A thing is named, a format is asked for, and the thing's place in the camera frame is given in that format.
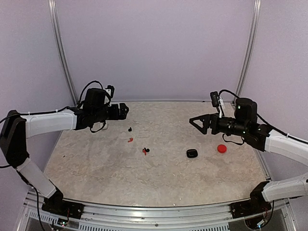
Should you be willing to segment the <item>black earbud charging case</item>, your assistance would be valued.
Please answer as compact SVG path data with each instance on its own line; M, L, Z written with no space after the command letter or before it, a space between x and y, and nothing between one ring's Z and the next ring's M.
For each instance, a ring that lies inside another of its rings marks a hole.
M198 156L198 151L196 149L189 149L186 151L188 158L196 158Z

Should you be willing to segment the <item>white earbud charging case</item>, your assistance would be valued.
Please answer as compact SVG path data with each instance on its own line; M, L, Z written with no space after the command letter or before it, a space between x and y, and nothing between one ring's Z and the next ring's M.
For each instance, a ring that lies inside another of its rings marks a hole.
M108 125L107 125L107 124L105 124L104 126L102 126L102 130L106 130L106 129L108 129Z

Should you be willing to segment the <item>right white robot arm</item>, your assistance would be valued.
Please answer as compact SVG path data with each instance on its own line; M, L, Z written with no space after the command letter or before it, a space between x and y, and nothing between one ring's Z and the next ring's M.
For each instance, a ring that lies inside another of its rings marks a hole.
M257 123L257 103L251 99L236 99L234 117L226 117L218 112L191 118L189 123L202 134L211 129L213 135L222 133L239 136L244 143L259 151L279 154L304 165L308 164L307 141L282 134L271 125ZM264 207L265 202L307 194L307 173L286 180L264 181L251 192L246 209L255 214Z

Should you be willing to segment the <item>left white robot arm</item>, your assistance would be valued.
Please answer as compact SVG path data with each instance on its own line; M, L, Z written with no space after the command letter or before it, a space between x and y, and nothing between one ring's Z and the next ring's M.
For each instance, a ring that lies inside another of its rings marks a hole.
M90 88L85 98L76 107L39 113L19 113L11 110L1 120L0 149L9 166L13 167L26 181L36 188L48 205L57 214L67 210L63 194L44 175L40 168L30 159L27 151L28 138L64 131L93 129L94 124L106 124L107 120L125 120L129 108L125 103L112 104L114 87L106 89Z

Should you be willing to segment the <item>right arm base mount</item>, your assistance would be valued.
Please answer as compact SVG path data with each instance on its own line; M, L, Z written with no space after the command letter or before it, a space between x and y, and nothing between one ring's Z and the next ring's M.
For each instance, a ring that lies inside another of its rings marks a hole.
M230 204L232 218L242 218L272 209L271 202L266 202L261 192L253 191L248 200Z

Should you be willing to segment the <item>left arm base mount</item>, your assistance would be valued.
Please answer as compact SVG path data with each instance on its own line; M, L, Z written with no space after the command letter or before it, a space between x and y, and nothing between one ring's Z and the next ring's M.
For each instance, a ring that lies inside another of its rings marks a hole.
M81 219L84 205L64 200L63 193L56 187L56 191L49 198L44 197L42 210L67 218Z

